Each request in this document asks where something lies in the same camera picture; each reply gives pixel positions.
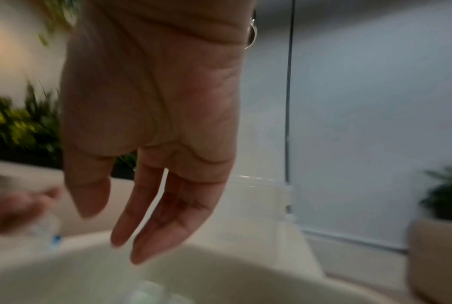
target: white basin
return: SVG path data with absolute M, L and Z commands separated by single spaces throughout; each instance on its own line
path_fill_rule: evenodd
M 141 267 L 107 238 L 0 261 L 0 304 L 120 304 L 145 280 L 197 304 L 393 304 L 372 291 L 285 272 L 185 245 Z

